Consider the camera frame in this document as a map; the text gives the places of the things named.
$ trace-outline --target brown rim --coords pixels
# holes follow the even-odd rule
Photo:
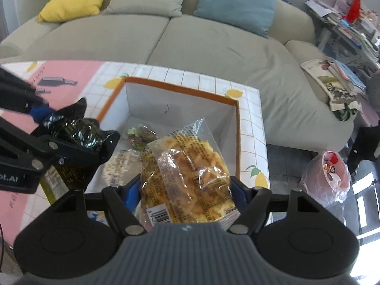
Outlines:
[[[209,92],[199,91],[191,88],[186,88],[183,86],[172,85],[170,83],[165,83],[161,81],[154,81],[150,79],[144,79],[139,77],[124,77],[124,80],[120,81],[115,90],[112,92],[107,102],[101,109],[97,116],[97,120],[101,122],[104,119],[107,111],[110,109],[112,103],[115,101],[117,95],[119,95],[121,89],[126,83],[138,83],[141,85],[152,86],[159,89],[164,89],[168,91],[178,92],[182,94],[197,96],[201,98],[206,98],[208,100],[216,101],[219,103],[224,103],[231,106],[236,106],[236,173],[235,176],[240,180],[240,108],[239,102],[230,98],[226,98],[221,95],[212,94]]]

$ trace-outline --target lemon illustration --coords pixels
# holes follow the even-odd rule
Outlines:
[[[32,62],[31,65],[28,67],[27,72],[34,70],[36,66],[37,66],[37,61]]]
[[[103,87],[105,87],[106,89],[113,90],[113,89],[115,89],[119,85],[119,83],[121,83],[122,80],[123,80],[123,78],[120,78],[120,77],[113,78],[111,80],[108,80],[103,85]]]
[[[259,168],[257,168],[255,165],[251,165],[247,167],[247,170],[249,168],[252,168],[251,170],[251,177],[256,176],[255,179],[255,186],[261,186],[265,188],[269,188],[268,181],[266,180],[264,174],[261,172]]]
[[[243,92],[235,89],[230,89],[226,92],[225,96],[232,99],[237,99],[243,96]]]

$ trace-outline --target blue pillow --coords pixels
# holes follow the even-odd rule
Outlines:
[[[199,0],[193,15],[267,38],[275,7],[276,0]]]

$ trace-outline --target grid pattern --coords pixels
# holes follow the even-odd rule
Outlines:
[[[37,64],[34,64],[33,69],[30,69],[32,62],[9,63],[3,64],[2,67],[20,78],[27,80],[43,63],[44,61],[37,62]],[[220,78],[167,67],[122,62],[104,62],[78,98],[86,97],[86,117],[96,118],[98,116],[100,110],[113,92],[113,88],[106,88],[104,85],[122,76],[134,76],[162,81],[222,96],[225,96],[227,91],[231,89],[242,92],[242,96],[237,99],[240,107],[241,127],[240,177],[248,187],[253,187],[255,181],[254,177],[250,177],[248,167],[255,165],[262,171],[269,182],[260,94],[257,89]],[[42,187],[39,186],[36,194],[29,195],[20,230],[24,229],[48,207],[49,202]]]

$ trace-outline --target yellow pillow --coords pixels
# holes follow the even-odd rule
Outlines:
[[[65,22],[98,15],[103,0],[50,0],[38,15],[38,22]]]

